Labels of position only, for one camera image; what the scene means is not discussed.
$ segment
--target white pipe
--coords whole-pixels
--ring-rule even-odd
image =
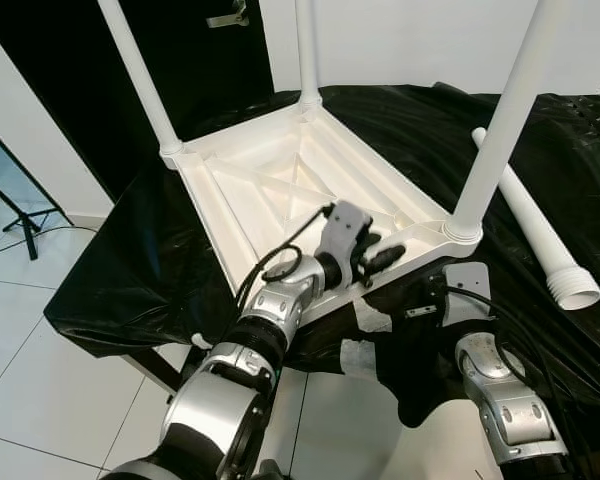
[[[478,148],[481,148],[486,133],[484,128],[471,132]],[[576,264],[509,165],[505,167],[498,186],[547,275],[547,285],[556,303],[563,310],[579,310],[600,300],[600,287],[591,273]]]
[[[318,92],[318,59],[315,31],[313,28],[312,0],[296,0],[296,28],[298,31],[298,55],[300,57],[300,104],[303,109],[322,102]]]
[[[171,125],[120,4],[117,0],[98,0],[98,3],[151,127],[158,138],[160,153],[163,155],[178,153],[182,150],[182,141]]]
[[[443,226],[449,238],[457,242],[473,243],[482,234],[482,218],[536,99],[553,39],[568,3],[538,0],[489,124],[489,134],[478,152],[455,211]]]

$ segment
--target black door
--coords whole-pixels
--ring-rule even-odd
[[[273,91],[258,0],[248,26],[211,29],[232,0],[121,0],[178,135]],[[96,0],[0,0],[0,43],[112,199],[158,144]]]

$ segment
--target black cloth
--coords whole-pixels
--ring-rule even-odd
[[[331,113],[448,211],[476,156],[470,132],[488,126],[498,100],[444,85],[327,87],[322,94]],[[194,138],[296,100],[296,92],[280,93],[188,130]],[[539,96],[511,163],[573,256],[600,285],[600,97]],[[392,333],[360,331],[352,307],[346,306],[301,328],[286,365],[342,373],[342,340],[373,341],[378,379],[400,400],[402,421],[417,425],[440,402],[462,396],[462,389],[452,364],[438,351],[439,318],[406,320],[401,311],[431,303],[427,279],[444,264],[482,261],[489,267],[492,298],[516,312],[545,345],[561,392],[600,409],[600,301],[575,312],[556,306],[499,193],[484,231],[468,259],[441,259],[366,297],[392,315]],[[45,315],[62,335],[102,357],[189,343],[196,332],[216,342],[232,303],[182,182],[156,160],[116,204]],[[522,347],[519,353],[524,357]]]

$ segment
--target table leg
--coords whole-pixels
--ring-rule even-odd
[[[127,363],[149,377],[154,383],[175,395],[180,388],[182,376],[158,352],[149,348],[140,352],[122,355]]]

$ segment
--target white wall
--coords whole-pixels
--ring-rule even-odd
[[[571,3],[542,92],[600,92],[600,0]],[[500,93],[535,0],[314,0],[320,85]],[[276,91],[300,87],[294,0],[261,0]]]
[[[76,224],[112,203],[0,46],[0,138]]]

